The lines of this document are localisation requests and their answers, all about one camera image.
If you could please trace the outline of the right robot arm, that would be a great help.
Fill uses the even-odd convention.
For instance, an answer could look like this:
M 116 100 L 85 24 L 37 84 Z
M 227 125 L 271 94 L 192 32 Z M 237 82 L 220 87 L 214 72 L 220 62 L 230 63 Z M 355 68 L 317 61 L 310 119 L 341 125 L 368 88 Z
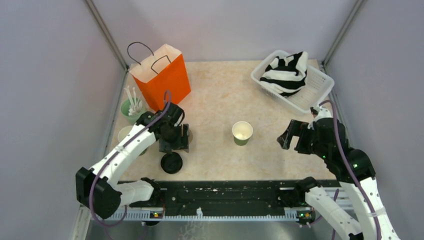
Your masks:
M 291 191 L 291 203 L 310 206 L 322 216 L 344 240 L 398 240 L 391 220 L 380 198 L 376 172 L 369 156 L 350 147 L 345 126 L 335 109 L 311 107 L 311 122 L 292 119 L 277 138 L 282 149 L 290 148 L 298 137 L 294 150 L 299 154 L 322 159 L 347 194 L 356 219 L 353 219 L 324 187 L 313 177 L 296 182 Z

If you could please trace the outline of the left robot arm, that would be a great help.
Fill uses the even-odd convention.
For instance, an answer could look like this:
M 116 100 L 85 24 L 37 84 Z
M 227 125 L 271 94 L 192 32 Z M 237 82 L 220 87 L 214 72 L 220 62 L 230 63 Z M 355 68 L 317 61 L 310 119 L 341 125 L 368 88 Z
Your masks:
M 120 207 L 138 202 L 156 206 L 161 198 L 158 183 L 147 177 L 126 183 L 119 180 L 137 157 L 155 143 L 167 158 L 177 156 L 178 150 L 188 151 L 189 125 L 182 123 L 184 118 L 184 110 L 171 102 L 155 113 L 143 113 L 109 154 L 92 167 L 76 172 L 77 201 L 102 219 L 111 217 Z

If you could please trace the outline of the green paper coffee cup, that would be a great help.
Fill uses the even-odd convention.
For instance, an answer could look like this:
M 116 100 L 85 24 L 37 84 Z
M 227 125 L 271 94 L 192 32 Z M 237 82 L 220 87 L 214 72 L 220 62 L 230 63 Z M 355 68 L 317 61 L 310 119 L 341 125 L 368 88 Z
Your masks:
M 252 125 L 246 121 L 236 122 L 231 129 L 234 143 L 238 146 L 244 146 L 252 137 L 254 129 Z

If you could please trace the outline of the stack of black cup lids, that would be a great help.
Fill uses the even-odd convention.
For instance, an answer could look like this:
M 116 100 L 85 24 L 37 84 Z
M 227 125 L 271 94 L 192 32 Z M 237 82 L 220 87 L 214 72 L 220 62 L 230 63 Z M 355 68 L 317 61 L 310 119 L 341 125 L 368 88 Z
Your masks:
M 183 159 L 177 152 L 166 153 L 161 158 L 160 166 L 167 174 L 176 174 L 183 167 Z

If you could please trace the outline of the stack of green paper cups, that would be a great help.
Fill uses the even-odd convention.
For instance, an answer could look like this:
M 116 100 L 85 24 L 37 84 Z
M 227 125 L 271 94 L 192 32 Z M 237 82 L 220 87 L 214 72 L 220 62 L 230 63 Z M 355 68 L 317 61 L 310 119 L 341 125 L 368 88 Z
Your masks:
M 135 137 L 139 132 L 142 132 L 142 130 L 145 127 L 143 125 L 132 125 L 132 126 L 126 126 L 122 128 L 118 133 L 118 141 L 119 144 L 116 147 L 116 151 L 119 152 L 124 157 L 128 157 L 130 155 L 130 152 L 128 151 L 127 147 L 130 145 L 139 144 L 142 142 L 140 137 L 142 137 L 142 133 L 139 134 L 136 138 L 134 138 L 132 141 L 130 141 L 130 144 L 124 147 L 124 144 L 127 143 L 132 137 Z

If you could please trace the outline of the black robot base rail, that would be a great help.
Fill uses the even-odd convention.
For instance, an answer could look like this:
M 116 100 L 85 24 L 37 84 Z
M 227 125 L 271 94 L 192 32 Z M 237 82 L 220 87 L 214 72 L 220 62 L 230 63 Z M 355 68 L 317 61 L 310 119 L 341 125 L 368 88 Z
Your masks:
M 311 207 L 295 191 L 297 180 L 159 181 L 152 197 L 131 203 L 131 208 L 160 208 L 167 217 L 283 216 L 289 210 Z

